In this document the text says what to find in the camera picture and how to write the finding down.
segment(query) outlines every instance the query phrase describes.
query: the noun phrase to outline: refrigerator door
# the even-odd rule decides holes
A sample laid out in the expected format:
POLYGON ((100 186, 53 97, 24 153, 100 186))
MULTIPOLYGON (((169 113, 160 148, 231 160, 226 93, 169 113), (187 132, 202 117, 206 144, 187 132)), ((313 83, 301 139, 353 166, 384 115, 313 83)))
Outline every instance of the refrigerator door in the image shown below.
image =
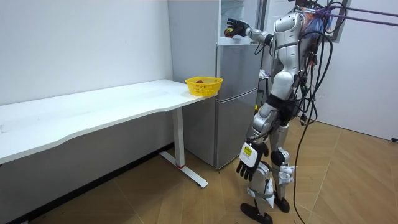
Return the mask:
POLYGON ((261 55, 257 45, 224 45, 217 47, 217 77, 223 78, 217 100, 225 101, 257 88, 261 55))
POLYGON ((216 168, 239 155, 254 117, 257 89, 216 104, 216 168))

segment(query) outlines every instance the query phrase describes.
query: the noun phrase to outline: refrigerator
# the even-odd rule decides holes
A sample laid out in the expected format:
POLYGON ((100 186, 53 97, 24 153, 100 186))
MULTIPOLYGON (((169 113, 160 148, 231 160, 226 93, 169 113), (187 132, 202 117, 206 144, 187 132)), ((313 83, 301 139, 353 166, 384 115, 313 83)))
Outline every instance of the refrigerator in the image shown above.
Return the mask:
POLYGON ((219 45, 216 76, 223 84, 216 97, 183 107, 186 150, 222 168, 240 153, 251 132, 261 54, 257 45, 219 45))
POLYGON ((257 44, 249 37, 226 38, 226 21, 264 29, 268 3, 168 1, 173 80, 224 79, 216 97, 183 107, 185 149, 217 169, 239 155, 251 131, 263 55, 254 54, 257 44))

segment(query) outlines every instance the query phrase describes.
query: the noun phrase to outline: white desk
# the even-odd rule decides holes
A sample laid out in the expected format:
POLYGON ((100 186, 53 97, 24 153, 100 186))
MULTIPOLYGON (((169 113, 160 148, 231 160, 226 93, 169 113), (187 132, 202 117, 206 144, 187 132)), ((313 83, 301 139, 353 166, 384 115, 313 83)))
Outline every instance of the white desk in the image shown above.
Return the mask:
POLYGON ((160 154, 205 187, 207 182, 184 166, 182 125, 182 107, 205 98, 189 94, 186 84, 157 80, 0 106, 0 164, 115 124, 173 110, 176 158, 160 154))

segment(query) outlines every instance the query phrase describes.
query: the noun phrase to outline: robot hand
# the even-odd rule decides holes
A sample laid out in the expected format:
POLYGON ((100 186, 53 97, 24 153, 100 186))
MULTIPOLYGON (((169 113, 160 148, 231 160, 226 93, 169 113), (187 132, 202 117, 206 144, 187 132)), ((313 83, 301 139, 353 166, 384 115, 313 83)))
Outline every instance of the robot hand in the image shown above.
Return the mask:
POLYGON ((249 24, 244 21, 239 21, 236 19, 228 18, 227 22, 228 28, 225 30, 224 34, 226 37, 234 37, 235 35, 240 35, 241 37, 246 36, 246 29, 250 28, 249 24))
POLYGON ((241 161, 238 168, 236 168, 236 172, 240 173, 241 177, 244 176, 246 180, 249 179, 251 181, 262 155, 267 157, 268 153, 268 147, 264 142, 246 141, 239 155, 241 161))

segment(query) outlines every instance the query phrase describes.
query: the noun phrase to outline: plastic basket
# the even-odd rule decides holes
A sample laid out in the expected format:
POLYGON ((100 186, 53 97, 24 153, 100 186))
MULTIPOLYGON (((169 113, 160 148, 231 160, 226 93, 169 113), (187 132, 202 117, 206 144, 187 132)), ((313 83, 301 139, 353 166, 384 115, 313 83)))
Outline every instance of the plastic basket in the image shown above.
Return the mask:
POLYGON ((222 78, 215 77, 193 77, 185 81, 189 92, 195 96, 212 96, 220 90, 222 78))

